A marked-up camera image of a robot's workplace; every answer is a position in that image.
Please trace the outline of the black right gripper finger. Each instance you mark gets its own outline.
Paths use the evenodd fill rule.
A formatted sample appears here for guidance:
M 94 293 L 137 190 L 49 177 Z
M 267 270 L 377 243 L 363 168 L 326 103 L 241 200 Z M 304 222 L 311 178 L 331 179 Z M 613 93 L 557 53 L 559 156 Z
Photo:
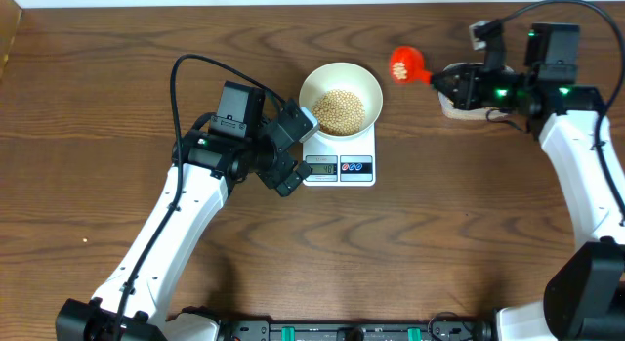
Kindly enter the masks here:
M 470 66 L 452 66 L 433 74 L 431 84 L 434 87 L 460 87 L 469 83 L 471 71 Z
M 433 88 L 438 92 L 443 109 L 469 108 L 468 84 L 434 84 Z

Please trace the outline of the red plastic measuring scoop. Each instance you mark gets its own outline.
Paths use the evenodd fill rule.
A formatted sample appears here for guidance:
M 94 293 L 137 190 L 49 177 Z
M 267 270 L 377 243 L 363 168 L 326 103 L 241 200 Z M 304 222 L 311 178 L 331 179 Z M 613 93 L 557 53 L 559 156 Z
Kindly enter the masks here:
M 392 64 L 395 62 L 404 62 L 408 71 L 406 80 L 396 80 L 392 74 Z M 425 59 L 423 54 L 416 48 L 410 46 L 397 47 L 390 58 L 390 74 L 394 82 L 399 84 L 407 84 L 413 82 L 422 82 L 424 84 L 431 83 L 432 73 L 425 68 Z

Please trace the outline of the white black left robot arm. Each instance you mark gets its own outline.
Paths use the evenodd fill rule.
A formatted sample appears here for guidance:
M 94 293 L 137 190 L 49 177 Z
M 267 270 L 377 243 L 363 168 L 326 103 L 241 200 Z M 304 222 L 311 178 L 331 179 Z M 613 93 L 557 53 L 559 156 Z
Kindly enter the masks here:
M 311 174 L 289 154 L 319 128 L 294 100 L 274 119 L 266 92 L 226 82 L 218 110 L 201 115 L 174 145 L 165 186 L 119 266 L 83 303 L 67 300 L 56 319 L 60 340 L 216 340 L 220 325 L 200 312 L 168 320 L 188 259 L 233 187 L 255 173 L 288 196 Z

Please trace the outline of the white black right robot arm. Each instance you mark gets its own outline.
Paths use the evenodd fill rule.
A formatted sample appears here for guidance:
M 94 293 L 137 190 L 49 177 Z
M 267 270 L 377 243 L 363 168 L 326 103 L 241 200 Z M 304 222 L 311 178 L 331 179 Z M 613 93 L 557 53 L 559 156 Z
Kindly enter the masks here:
M 576 251 L 548 282 L 542 299 L 499 310 L 483 323 L 483 340 L 621 340 L 624 337 L 624 211 L 613 193 L 624 173 L 609 139 L 597 88 L 577 78 L 579 28 L 535 23 L 525 73 L 505 64 L 500 21 L 469 28 L 481 64 L 457 63 L 431 77 L 453 108 L 526 117 L 557 173 L 573 225 Z

